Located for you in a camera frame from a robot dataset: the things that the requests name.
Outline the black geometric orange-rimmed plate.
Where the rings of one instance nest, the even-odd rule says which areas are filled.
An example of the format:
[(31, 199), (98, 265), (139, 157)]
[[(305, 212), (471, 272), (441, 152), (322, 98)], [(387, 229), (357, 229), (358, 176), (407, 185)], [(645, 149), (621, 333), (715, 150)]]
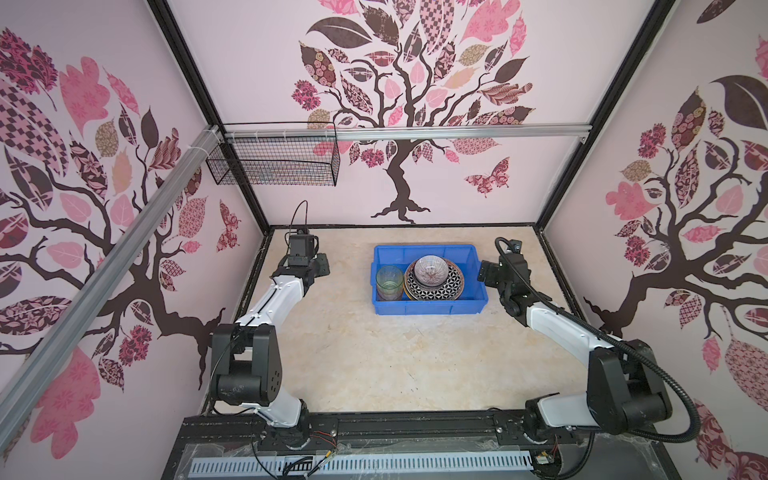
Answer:
[(404, 291), (413, 301), (453, 301), (464, 291), (465, 278), (461, 269), (453, 262), (442, 259), (448, 269), (445, 281), (436, 286), (421, 283), (416, 276), (417, 261), (412, 262), (404, 273)]

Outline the green translucent plastic cup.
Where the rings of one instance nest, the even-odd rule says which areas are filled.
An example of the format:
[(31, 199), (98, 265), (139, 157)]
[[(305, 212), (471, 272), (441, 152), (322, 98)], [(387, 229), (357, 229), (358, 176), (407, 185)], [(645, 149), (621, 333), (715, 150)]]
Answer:
[(379, 301), (400, 301), (404, 293), (403, 271), (394, 265), (381, 266), (375, 277)]

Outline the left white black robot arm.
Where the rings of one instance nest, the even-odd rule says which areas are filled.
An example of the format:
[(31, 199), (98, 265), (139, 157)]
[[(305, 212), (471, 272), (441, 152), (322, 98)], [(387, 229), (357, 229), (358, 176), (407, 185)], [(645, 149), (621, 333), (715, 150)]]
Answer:
[(212, 336), (210, 401), (254, 412), (289, 449), (309, 442), (310, 422), (306, 403), (282, 389), (278, 329), (314, 280), (329, 274), (323, 253), (284, 256), (256, 305)]

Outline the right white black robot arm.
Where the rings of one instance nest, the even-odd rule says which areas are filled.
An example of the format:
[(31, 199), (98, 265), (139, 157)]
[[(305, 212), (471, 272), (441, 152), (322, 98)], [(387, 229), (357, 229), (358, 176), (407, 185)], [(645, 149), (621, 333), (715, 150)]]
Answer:
[(551, 430), (566, 427), (638, 434), (671, 416), (662, 376), (641, 361), (653, 360), (644, 344), (596, 333), (572, 318), (532, 287), (520, 241), (498, 237), (494, 244), (499, 260), (482, 262), (478, 281), (498, 292), (508, 315), (557, 343), (587, 369), (583, 393), (554, 393), (526, 402), (523, 425), (530, 439), (542, 441)]

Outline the purple striped bowl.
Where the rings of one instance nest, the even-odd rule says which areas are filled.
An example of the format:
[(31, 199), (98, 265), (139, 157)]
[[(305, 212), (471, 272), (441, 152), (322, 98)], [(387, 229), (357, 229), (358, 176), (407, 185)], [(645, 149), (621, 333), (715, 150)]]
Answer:
[(417, 282), (425, 287), (438, 287), (448, 279), (450, 268), (439, 256), (425, 255), (415, 261), (413, 275)]

